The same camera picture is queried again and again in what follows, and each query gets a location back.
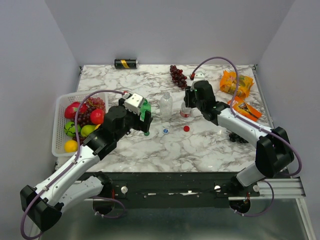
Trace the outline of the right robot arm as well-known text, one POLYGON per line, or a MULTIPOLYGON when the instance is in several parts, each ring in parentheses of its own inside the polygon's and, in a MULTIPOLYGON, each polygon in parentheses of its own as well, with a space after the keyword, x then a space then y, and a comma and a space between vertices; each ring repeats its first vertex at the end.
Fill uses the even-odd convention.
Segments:
POLYGON ((271 129, 250 119, 240 119, 230 106, 217 101, 207 80, 196 81, 185 89, 184 102, 188 108, 197 108, 204 119, 237 134, 255 147, 255 161, 238 172, 230 183, 230 191, 241 196, 248 186, 264 178, 273 178, 294 160, 287 132, 271 129))

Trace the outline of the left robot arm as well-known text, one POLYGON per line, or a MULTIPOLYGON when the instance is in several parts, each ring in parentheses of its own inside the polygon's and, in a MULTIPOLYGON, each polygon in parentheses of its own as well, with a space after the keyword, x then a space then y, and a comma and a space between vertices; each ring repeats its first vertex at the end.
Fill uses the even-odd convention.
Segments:
POLYGON ((153 118, 150 110, 142 109, 145 102, 141 95, 126 94, 118 105, 109 108, 102 125, 88 135, 64 165, 35 187, 26 185, 20 191, 23 217, 29 217, 41 232, 45 232, 72 204, 97 195, 107 197, 111 185, 97 176, 86 180, 78 192, 71 187, 89 168, 110 154, 131 130, 149 131, 153 118))

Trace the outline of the clear bottle blue cap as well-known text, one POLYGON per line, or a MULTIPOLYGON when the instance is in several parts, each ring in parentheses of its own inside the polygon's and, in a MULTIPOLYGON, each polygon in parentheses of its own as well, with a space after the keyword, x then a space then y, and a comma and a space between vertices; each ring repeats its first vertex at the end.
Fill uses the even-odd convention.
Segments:
POLYGON ((173 98, 167 91, 163 94, 159 101, 160 116, 163 120, 169 120, 173 111, 173 98))

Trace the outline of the clear bottle red cap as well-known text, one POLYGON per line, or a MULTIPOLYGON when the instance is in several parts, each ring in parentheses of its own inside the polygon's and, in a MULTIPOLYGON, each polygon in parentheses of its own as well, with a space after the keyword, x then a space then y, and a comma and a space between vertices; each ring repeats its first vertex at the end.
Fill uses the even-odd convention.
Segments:
POLYGON ((180 107, 180 115, 183 117, 183 118, 188 118, 191 116, 192 114, 192 108, 190 107, 187 107, 185 102, 183 101, 182 104, 181 104, 181 107, 180 107))

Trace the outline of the green plastic bottle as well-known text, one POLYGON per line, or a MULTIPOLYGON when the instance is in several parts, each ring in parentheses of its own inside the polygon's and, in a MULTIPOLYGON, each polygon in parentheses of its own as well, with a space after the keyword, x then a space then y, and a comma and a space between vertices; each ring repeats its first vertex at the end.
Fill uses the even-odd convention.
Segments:
POLYGON ((147 100, 145 100, 144 102, 143 102, 143 104, 141 105, 141 107, 140 107, 140 120, 143 122, 144 121, 144 119, 145 119, 145 113, 146 113, 146 111, 149 111, 150 113, 152 112, 152 110, 151 110, 151 105, 150 105, 150 103, 147 101, 147 100))

